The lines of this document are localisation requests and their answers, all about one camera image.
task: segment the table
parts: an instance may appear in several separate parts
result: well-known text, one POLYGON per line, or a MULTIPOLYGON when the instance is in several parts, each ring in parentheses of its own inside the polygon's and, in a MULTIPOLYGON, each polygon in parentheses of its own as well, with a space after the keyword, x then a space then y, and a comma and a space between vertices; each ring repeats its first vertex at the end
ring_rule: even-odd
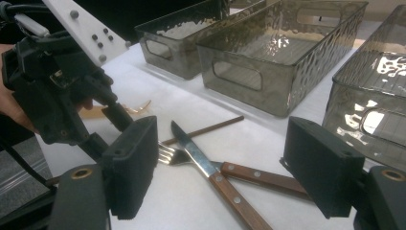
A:
MULTIPOLYGON (((331 78, 379 22, 363 22, 354 48, 294 109, 291 116, 321 124, 331 78)), ((113 92, 121 104, 137 107, 151 100, 138 119, 155 115, 159 140, 172 137, 170 121, 190 132, 243 115, 236 124, 193 138, 214 161, 229 161, 271 173, 291 176, 279 163, 283 156, 287 118, 277 118, 247 104, 230 99, 203 86, 201 75, 183 80, 145 62, 139 44, 103 66, 114 79, 113 92)), ((108 120, 86 120, 89 132, 97 132, 108 144, 120 132, 108 120)), ((78 147, 46 145, 38 136, 54 176, 94 162, 78 147)), ((264 189, 246 182, 231 182, 275 230, 353 229, 355 210, 349 218, 325 219, 314 203, 264 189)), ((143 206, 133 220, 112 217, 113 229, 243 229, 209 181, 193 165, 170 167, 158 164, 143 206)))

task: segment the handle cutout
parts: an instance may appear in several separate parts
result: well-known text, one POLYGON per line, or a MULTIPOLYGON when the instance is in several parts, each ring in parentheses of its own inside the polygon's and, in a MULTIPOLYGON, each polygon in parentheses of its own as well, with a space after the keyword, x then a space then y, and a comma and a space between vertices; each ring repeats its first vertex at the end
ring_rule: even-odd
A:
POLYGON ((172 52, 170 51, 170 48, 160 42, 156 42, 153 40, 147 40, 147 49, 154 55, 159 56, 161 58, 165 59, 172 59, 172 52))
POLYGON ((341 13, 335 10, 300 9, 297 21, 306 25, 336 27, 340 24, 341 13))
POLYGON ((373 137, 406 147, 406 116, 384 109, 370 110, 361 126, 373 137))
POLYGON ((234 65, 225 61, 216 61, 213 64, 214 74, 224 80, 254 90, 262 89, 262 75, 259 71, 234 65))

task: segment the wooden stick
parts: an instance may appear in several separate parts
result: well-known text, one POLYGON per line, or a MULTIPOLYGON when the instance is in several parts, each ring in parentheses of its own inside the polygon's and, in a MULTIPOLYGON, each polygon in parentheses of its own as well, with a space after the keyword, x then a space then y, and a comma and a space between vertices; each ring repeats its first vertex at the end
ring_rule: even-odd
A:
MULTIPOLYGON (((188 133, 188 136, 192 138, 192 137, 195 137, 195 136, 198 136, 198 135, 201 135, 201 134, 216 130, 216 129, 221 128, 221 127, 225 127, 227 125, 230 125, 230 124, 242 121, 242 120, 244 120, 244 116, 239 116, 239 117, 236 117, 234 119, 231 119, 231 120, 228 120, 228 121, 225 121, 225 122, 213 125, 213 126, 204 127, 204 128, 199 129, 197 131, 193 131, 191 133, 188 133)), ((176 142, 177 142, 177 139, 172 138, 172 139, 166 140, 166 141, 164 141, 162 143, 164 145, 172 145, 172 144, 175 144, 176 142)))

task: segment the fork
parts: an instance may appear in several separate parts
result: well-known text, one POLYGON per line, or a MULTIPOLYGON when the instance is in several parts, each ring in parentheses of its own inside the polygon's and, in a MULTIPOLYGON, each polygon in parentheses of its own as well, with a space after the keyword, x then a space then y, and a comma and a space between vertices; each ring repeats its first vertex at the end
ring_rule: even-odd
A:
MULTIPOLYGON (((193 163, 184 150, 168 147, 162 142, 158 142, 158 144, 159 162, 170 166, 193 163)), ((229 162, 220 163, 212 161, 211 163, 224 175, 242 179, 264 187, 278 188, 284 192, 308 198, 305 189, 292 177, 260 171, 229 162)))

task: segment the knife handle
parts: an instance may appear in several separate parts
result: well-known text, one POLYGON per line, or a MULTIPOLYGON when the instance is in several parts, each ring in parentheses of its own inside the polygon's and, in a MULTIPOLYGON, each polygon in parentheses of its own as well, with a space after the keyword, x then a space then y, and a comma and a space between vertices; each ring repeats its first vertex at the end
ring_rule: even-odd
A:
POLYGON ((284 190, 306 195, 307 192, 302 185, 292 177, 279 175, 271 172, 259 171, 256 169, 224 162, 221 166, 221 172, 225 175, 235 177, 259 184, 263 187, 278 187, 284 190))
POLYGON ((272 230, 268 223, 220 172, 212 174, 209 180, 249 229, 272 230))

